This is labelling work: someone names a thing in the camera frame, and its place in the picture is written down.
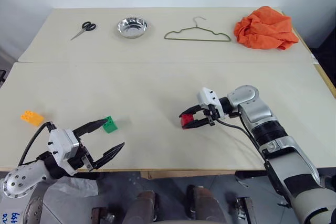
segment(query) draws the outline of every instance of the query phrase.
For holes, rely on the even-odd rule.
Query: red block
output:
[[[192,114],[183,114],[181,115],[181,126],[185,126],[186,124],[192,122],[194,117]]]

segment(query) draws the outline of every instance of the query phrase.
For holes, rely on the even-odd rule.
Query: white table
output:
[[[37,130],[20,119],[25,110],[70,129],[111,115],[117,131],[82,138],[95,158],[125,141],[106,170],[262,169],[240,131],[180,127],[178,115],[197,103],[200,88],[222,97],[243,84],[259,89],[316,167],[336,166],[335,99],[310,63],[16,63],[0,89],[0,169],[17,166]],[[47,150],[47,140],[43,132],[27,160]]]
[[[236,41],[235,24],[255,7],[222,8],[91,8],[55,9],[40,29],[20,62],[126,62],[126,63],[219,63],[219,62],[310,62],[310,52],[300,41],[287,50],[256,50]],[[148,30],[137,39],[126,39],[117,32],[117,23],[130,16],[143,17]],[[194,26],[192,18],[202,16],[198,24],[228,34],[232,42],[165,40],[172,30]],[[85,21],[97,29],[70,39]],[[181,36],[217,39],[197,30]]]

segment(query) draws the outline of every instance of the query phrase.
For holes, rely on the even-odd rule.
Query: wire hanger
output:
[[[193,21],[195,23],[196,26],[193,26],[193,27],[189,27],[189,28],[183,28],[181,29],[180,31],[170,31],[168,33],[165,34],[164,36],[164,39],[173,39],[173,40],[193,40],[193,41],[225,41],[225,42],[229,42],[231,41],[231,38],[227,35],[227,34],[223,34],[223,33],[215,33],[209,29],[205,29],[205,28],[202,28],[202,27],[199,27],[198,24],[197,24],[197,21],[196,21],[196,18],[201,18],[203,20],[206,20],[205,18],[201,17],[201,16],[198,16],[198,17],[194,17],[193,18]],[[228,40],[215,40],[215,39],[186,39],[186,38],[167,38],[167,35],[169,34],[179,34],[181,33],[182,31],[185,31],[185,30],[191,30],[191,29],[201,29],[201,30],[204,30],[204,31],[209,31],[210,33],[214,34],[214,35],[224,35],[228,38]]]

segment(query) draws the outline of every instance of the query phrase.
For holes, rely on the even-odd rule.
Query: scissors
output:
[[[95,23],[91,23],[90,21],[86,21],[82,24],[82,30],[77,33],[74,38],[77,38],[79,35],[81,35],[82,33],[84,33],[85,31],[92,31],[96,28]]]

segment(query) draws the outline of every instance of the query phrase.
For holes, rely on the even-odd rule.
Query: red object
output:
[[[249,48],[285,50],[299,39],[292,32],[290,17],[263,6],[236,24],[237,41]]]
[[[181,126],[184,127],[188,123],[194,121],[194,117],[192,114],[183,114],[181,115]]]

